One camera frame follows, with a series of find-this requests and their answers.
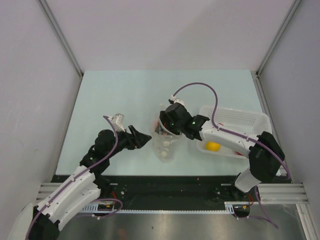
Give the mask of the clear polka dot zip bag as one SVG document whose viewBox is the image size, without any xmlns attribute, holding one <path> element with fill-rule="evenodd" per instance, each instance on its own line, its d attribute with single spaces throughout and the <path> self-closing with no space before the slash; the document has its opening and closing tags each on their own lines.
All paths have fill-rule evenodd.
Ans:
<svg viewBox="0 0 320 240">
<path fill-rule="evenodd" d="M 183 134 L 175 135 L 162 125 L 159 119 L 160 111 L 164 111 L 165 109 L 166 106 L 162 103 L 158 106 L 157 111 L 150 119 L 149 131 L 151 133 L 151 141 L 155 155 L 160 161 L 168 163 L 173 161 L 175 152 L 186 137 Z M 155 121 L 159 121 L 160 126 L 157 128 L 154 128 Z"/>
</svg>

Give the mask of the yellow fake fruit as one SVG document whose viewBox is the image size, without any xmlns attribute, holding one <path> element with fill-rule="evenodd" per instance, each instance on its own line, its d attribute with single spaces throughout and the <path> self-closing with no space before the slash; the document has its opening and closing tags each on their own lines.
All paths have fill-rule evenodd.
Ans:
<svg viewBox="0 0 320 240">
<path fill-rule="evenodd" d="M 221 145 L 216 142 L 208 141 L 205 144 L 205 149 L 207 151 L 218 152 L 220 148 L 221 148 Z"/>
</svg>

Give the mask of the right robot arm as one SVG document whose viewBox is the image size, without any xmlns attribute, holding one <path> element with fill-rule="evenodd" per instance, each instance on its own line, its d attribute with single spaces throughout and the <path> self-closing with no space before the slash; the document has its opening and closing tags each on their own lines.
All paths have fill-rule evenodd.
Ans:
<svg viewBox="0 0 320 240">
<path fill-rule="evenodd" d="M 285 155 L 271 133 L 264 131 L 253 135 L 233 131 L 215 122 L 216 107 L 202 107 L 202 110 L 204 115 L 191 116 L 180 102 L 168 107 L 161 105 L 158 121 L 175 136 L 185 135 L 190 140 L 215 142 L 249 160 L 249 167 L 236 177 L 230 188 L 231 196 L 237 201 L 247 197 L 258 184 L 277 178 Z"/>
</svg>

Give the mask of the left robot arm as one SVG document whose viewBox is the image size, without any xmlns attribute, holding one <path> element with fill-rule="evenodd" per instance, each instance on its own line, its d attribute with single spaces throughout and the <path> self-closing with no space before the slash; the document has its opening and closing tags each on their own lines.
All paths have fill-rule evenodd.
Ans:
<svg viewBox="0 0 320 240">
<path fill-rule="evenodd" d="M 151 138 L 132 125 L 124 131 L 114 128 L 100 131 L 76 170 L 33 208 L 25 239 L 56 240 L 79 211 L 98 199 L 105 200 L 110 196 L 110 182 L 102 176 L 110 166 L 110 158 L 122 150 L 140 149 Z"/>
</svg>

